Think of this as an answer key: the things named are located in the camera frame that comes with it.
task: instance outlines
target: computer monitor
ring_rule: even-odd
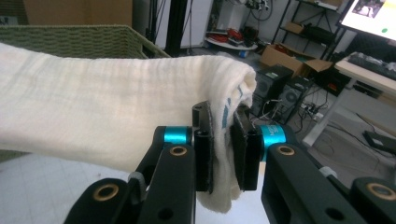
[[[349,0],[339,24],[396,41],[396,0]]]

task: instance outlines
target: keyboard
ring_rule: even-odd
[[[349,63],[353,63],[359,67],[365,68],[369,71],[377,73],[383,77],[396,80],[396,71],[387,68],[388,64],[373,57],[364,55],[362,53],[354,53],[347,59]]]

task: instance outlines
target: cardboard box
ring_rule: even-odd
[[[132,27],[132,0],[23,0],[31,25],[122,24]]]
[[[285,25],[285,30],[291,31],[295,34],[300,34],[303,31],[304,27],[300,24],[294,23],[289,21],[286,25]]]
[[[268,66],[282,64],[294,71],[293,76],[308,77],[313,71],[321,72],[332,66],[331,62],[316,59],[283,44],[268,45],[260,62]]]
[[[321,2],[335,7],[340,7],[343,4],[343,0],[322,0]]]

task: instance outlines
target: woven basket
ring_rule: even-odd
[[[0,26],[0,42],[59,57],[170,57],[141,34],[123,25]]]

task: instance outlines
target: white towel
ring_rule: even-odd
[[[199,199],[225,213],[239,195],[229,127],[255,87],[250,66],[221,56],[90,60],[0,43],[0,148],[132,172],[157,126],[191,126],[191,107],[208,100],[215,188]]]

